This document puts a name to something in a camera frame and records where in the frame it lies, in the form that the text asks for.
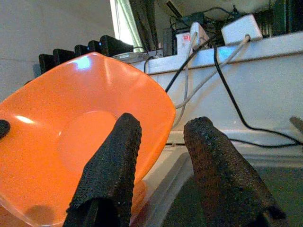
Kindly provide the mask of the stainless steel sink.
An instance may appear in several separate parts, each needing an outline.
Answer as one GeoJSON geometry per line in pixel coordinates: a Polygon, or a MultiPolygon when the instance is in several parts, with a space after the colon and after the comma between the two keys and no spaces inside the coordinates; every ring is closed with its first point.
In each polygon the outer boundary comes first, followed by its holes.
{"type": "MultiPolygon", "coordinates": [[[[300,148],[263,149],[237,145],[256,169],[290,227],[303,227],[303,153],[300,148]]],[[[168,148],[177,159],[155,190],[146,227],[207,227],[192,161],[186,147],[168,148]]]]}

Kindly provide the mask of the white plug adapter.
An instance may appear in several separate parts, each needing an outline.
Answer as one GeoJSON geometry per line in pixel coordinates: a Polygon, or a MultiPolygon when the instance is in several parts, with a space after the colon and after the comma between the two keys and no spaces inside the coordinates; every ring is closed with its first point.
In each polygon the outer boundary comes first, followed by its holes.
{"type": "Polygon", "coordinates": [[[208,41],[210,38],[202,26],[198,22],[192,23],[190,27],[190,35],[191,35],[191,47],[193,50],[196,50],[203,43],[208,41]]]}

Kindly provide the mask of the black rectangular device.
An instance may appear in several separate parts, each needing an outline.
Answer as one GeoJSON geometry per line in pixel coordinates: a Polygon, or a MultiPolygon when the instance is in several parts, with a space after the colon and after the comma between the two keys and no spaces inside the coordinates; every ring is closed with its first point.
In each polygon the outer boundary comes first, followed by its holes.
{"type": "Polygon", "coordinates": [[[90,52],[103,53],[102,44],[100,41],[91,40],[88,42],[88,50],[90,52]]]}
{"type": "Polygon", "coordinates": [[[75,52],[75,56],[79,57],[79,56],[85,55],[87,53],[90,53],[91,50],[88,46],[78,44],[74,47],[74,52],[75,52]]]}
{"type": "Polygon", "coordinates": [[[64,49],[54,49],[53,57],[54,57],[55,65],[60,65],[64,62],[67,62],[75,58],[75,52],[64,50],[64,49]]]}
{"type": "Polygon", "coordinates": [[[133,52],[134,46],[126,44],[121,40],[115,39],[108,35],[103,35],[100,38],[100,53],[102,55],[112,57],[118,54],[133,52]]]}
{"type": "Polygon", "coordinates": [[[55,67],[55,61],[54,56],[49,54],[40,54],[38,56],[39,58],[39,65],[41,74],[44,74],[45,72],[49,71],[50,69],[55,67]]]}

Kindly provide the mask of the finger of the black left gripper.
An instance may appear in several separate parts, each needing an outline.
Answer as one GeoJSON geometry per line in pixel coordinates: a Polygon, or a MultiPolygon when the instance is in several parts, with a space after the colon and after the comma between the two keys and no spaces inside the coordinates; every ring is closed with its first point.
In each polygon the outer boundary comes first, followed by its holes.
{"type": "Polygon", "coordinates": [[[4,138],[10,131],[10,123],[6,120],[0,120],[0,139],[4,138]]]}

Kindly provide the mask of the white square charger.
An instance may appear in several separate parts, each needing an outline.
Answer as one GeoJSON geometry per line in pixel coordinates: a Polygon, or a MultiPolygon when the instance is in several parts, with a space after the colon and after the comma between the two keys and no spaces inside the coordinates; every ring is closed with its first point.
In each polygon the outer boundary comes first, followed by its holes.
{"type": "Polygon", "coordinates": [[[223,26],[221,33],[225,45],[239,44],[246,35],[250,36],[251,41],[257,41],[263,38],[261,30],[252,14],[242,16],[223,26]]]}

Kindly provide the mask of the flat silver device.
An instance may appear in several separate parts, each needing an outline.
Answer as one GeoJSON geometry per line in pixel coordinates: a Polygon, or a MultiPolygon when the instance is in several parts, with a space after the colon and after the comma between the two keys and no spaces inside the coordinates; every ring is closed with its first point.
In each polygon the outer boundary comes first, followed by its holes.
{"type": "Polygon", "coordinates": [[[154,58],[154,56],[148,55],[145,52],[126,52],[112,56],[112,58],[127,64],[146,61],[150,57],[154,58]]]}

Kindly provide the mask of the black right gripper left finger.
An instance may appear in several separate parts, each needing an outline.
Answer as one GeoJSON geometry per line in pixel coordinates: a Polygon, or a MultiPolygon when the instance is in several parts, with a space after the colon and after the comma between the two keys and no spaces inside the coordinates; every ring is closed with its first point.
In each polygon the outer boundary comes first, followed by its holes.
{"type": "Polygon", "coordinates": [[[140,122],[123,113],[84,166],[62,227],[129,227],[140,122]]]}

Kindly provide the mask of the orange plastic bowl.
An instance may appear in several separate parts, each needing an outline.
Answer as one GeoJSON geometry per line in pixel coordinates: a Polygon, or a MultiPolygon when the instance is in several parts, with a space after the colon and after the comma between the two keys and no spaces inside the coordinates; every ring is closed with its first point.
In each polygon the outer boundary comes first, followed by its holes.
{"type": "Polygon", "coordinates": [[[123,113],[142,128],[134,185],[168,139],[175,107],[141,70],[92,52],[27,83],[0,103],[0,227],[62,227],[88,160],[123,113]]]}

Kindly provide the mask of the chrome gooseneck faucet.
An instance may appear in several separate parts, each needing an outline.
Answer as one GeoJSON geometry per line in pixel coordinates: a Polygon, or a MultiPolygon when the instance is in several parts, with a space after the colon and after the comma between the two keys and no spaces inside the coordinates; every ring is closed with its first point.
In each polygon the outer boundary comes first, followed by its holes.
{"type": "Polygon", "coordinates": [[[303,135],[303,120],[296,116],[292,116],[289,121],[303,135]]]}

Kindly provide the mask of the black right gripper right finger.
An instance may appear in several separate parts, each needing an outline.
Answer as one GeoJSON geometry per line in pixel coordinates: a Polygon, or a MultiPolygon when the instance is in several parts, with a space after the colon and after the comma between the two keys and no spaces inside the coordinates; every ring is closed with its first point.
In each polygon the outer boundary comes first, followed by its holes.
{"type": "Polygon", "coordinates": [[[188,121],[183,133],[208,227],[289,227],[259,174],[209,118],[188,121]]]}

